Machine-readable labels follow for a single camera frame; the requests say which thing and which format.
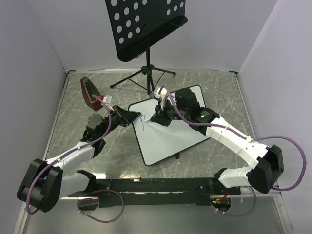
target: table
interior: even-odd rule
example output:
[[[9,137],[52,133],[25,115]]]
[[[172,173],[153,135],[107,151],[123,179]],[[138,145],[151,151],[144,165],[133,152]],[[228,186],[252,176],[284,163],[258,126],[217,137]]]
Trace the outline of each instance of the table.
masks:
[[[77,144],[82,138],[88,117],[94,113],[82,97],[80,79],[88,76],[102,92],[113,97],[112,105],[128,109],[132,103],[149,99],[145,90],[127,81],[110,89],[110,84],[132,72],[70,72],[65,94],[58,113],[47,158],[55,157]],[[161,73],[154,72],[154,79]],[[143,84],[144,75],[134,78]],[[206,106],[222,115],[232,126],[252,136],[252,130],[242,101],[235,73],[215,71],[178,71],[176,76],[165,74],[159,85],[171,90],[200,85]],[[98,111],[106,116],[105,109]],[[97,178],[192,178],[212,177],[221,168],[240,168],[246,163],[221,143],[210,139],[180,153],[180,159],[170,157],[150,167],[144,165],[133,128],[118,127],[105,137],[102,152],[76,170],[86,170]]]

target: metal frame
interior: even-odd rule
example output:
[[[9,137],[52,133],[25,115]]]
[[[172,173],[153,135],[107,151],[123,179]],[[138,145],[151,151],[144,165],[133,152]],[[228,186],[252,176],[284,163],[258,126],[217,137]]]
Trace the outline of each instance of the metal frame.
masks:
[[[125,68],[125,69],[107,69],[107,70],[99,70],[99,71],[78,71],[78,72],[80,72],[80,73],[83,73],[83,72],[86,72],[86,73],[113,73],[113,72],[126,72],[126,71],[136,71],[136,70],[137,70],[137,68]],[[192,70],[192,69],[173,69],[173,70],[175,70],[175,71],[183,71],[183,72],[198,72],[198,71],[201,71],[201,72],[203,72],[203,71],[207,71],[207,72],[208,71],[209,72],[220,72],[218,70]],[[66,80],[65,80],[64,87],[63,87],[63,90],[62,90],[62,94],[61,94],[61,97],[60,97],[60,100],[59,100],[59,103],[58,103],[58,107],[57,107],[54,123],[53,123],[52,129],[51,129],[51,133],[50,133],[50,136],[49,136],[49,139],[48,139],[48,142],[47,142],[47,146],[46,146],[46,149],[45,149],[45,152],[44,152],[43,160],[46,159],[47,152],[48,152],[48,149],[49,149],[49,146],[50,146],[50,143],[51,143],[53,131],[54,131],[54,128],[55,128],[55,125],[56,125],[56,122],[57,122],[57,119],[58,119],[58,116],[59,116],[59,110],[60,110],[60,107],[61,107],[61,104],[62,104],[62,101],[63,101],[63,98],[64,98],[64,94],[65,94],[65,91],[66,91],[66,88],[67,88],[68,80],[69,80],[68,75],[71,72],[73,72],[73,71],[66,71],[66,72],[67,72]],[[246,111],[246,114],[247,114],[247,117],[248,117],[248,121],[249,121],[251,130],[252,130],[252,133],[253,133],[253,137],[255,137],[254,129],[253,129],[251,121],[250,121],[250,117],[249,117],[249,114],[248,114],[248,111],[247,111],[247,108],[246,108],[246,104],[245,104],[245,101],[244,101],[244,98],[243,98],[243,95],[242,95],[242,92],[241,92],[241,89],[240,89],[240,86],[239,86],[237,75],[235,75],[235,80],[236,80],[236,83],[237,83],[237,86],[238,86],[238,89],[239,89],[239,92],[240,92],[240,95],[241,95],[241,98],[242,98],[242,101],[243,101],[243,105],[245,107],[245,111]],[[278,211],[278,214],[279,214],[279,217],[280,217],[280,220],[281,220],[281,224],[282,224],[284,233],[286,233],[286,234],[293,234],[293,230],[292,230],[292,227],[291,227],[291,224],[290,224],[290,220],[289,220],[289,217],[288,217],[288,214],[287,214],[287,211],[286,211],[286,207],[285,207],[284,201],[283,201],[283,199],[281,197],[281,193],[278,192],[278,191],[270,191],[268,194],[256,193],[256,195],[258,197],[262,197],[262,196],[272,196],[272,197],[274,197],[275,204],[276,204],[276,209]],[[242,197],[242,196],[243,197],[251,197],[252,193],[247,188],[241,188],[241,195],[231,195],[229,197]],[[62,198],[62,200],[80,200],[82,198],[86,198],[86,197],[64,197],[64,198]],[[22,203],[21,209],[20,209],[20,212],[19,212],[19,216],[18,216],[17,222],[15,224],[15,228],[14,228],[13,234],[22,234],[23,233],[23,230],[24,230],[24,227],[25,227],[25,223],[26,223],[26,220],[27,220],[27,217],[28,217],[27,212],[25,210],[25,207],[26,207],[26,204]]]

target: robotic arm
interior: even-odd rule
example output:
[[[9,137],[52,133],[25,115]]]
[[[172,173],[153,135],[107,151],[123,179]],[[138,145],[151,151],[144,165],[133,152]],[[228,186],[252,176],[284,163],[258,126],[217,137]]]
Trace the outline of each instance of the robotic arm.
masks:
[[[117,105],[112,107],[110,113],[112,122],[109,132],[120,125],[127,127],[141,115],[140,112],[126,111]],[[88,118],[88,124],[82,140],[72,148],[78,148],[77,151],[69,154],[62,160],[60,160],[60,157],[66,152],[46,161],[35,159],[30,164],[19,187],[17,193],[18,199],[26,202],[30,186],[36,176],[43,170],[43,168],[54,162],[56,159],[58,162],[51,166],[37,181],[31,194],[30,204],[32,206],[43,212],[48,212],[55,206],[59,198],[68,196],[77,191],[83,191],[86,193],[94,191],[96,185],[95,175],[80,170],[71,176],[64,176],[81,163],[96,157],[102,151],[105,146],[105,141],[103,139],[87,147],[82,148],[82,146],[100,138],[107,130],[108,126],[108,117],[103,118],[100,114],[91,115]]]
[[[151,122],[169,126],[172,120],[182,120],[167,96],[165,88],[157,90],[155,99],[158,100],[158,105]],[[252,186],[261,193],[268,193],[283,173],[281,149],[276,145],[268,147],[253,141],[250,136],[232,127],[218,113],[207,107],[200,107],[196,95],[189,88],[176,91],[175,98],[178,110],[192,129],[219,141],[248,164],[247,167],[238,169],[221,169],[215,174],[219,182],[226,188]],[[207,125],[194,126],[193,123]]]

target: perforated music stand desk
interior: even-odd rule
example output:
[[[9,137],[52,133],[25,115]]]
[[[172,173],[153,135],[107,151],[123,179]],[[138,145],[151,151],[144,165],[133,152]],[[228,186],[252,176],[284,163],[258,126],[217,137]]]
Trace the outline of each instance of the perforated music stand desk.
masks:
[[[200,86],[195,85],[189,88],[196,94],[200,106],[205,106]],[[148,120],[155,113],[157,104],[158,102],[155,99],[148,99],[131,104],[128,110],[141,112],[142,115],[145,115],[145,118],[142,117],[142,120]],[[190,128],[182,120],[173,120],[170,126],[165,127],[157,123],[142,123],[140,118],[138,118],[134,121],[133,128],[146,166],[151,166],[209,139],[202,133]]]
[[[110,88],[130,80],[149,94],[162,77],[154,85],[153,70],[176,74],[151,64],[150,47],[188,21],[185,17],[185,0],[105,0],[105,2],[118,59],[129,62],[146,52],[146,66],[142,66],[141,70],[111,85]],[[146,75],[146,88],[131,80],[140,73]]]

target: blue marker drawing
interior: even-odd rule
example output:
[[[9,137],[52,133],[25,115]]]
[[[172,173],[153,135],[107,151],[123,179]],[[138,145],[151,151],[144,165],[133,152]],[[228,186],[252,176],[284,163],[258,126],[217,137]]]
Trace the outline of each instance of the blue marker drawing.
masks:
[[[142,126],[143,126],[143,131],[144,131],[144,124],[143,124],[143,121],[145,121],[145,115],[141,115],[140,117],[140,122],[142,123]]]

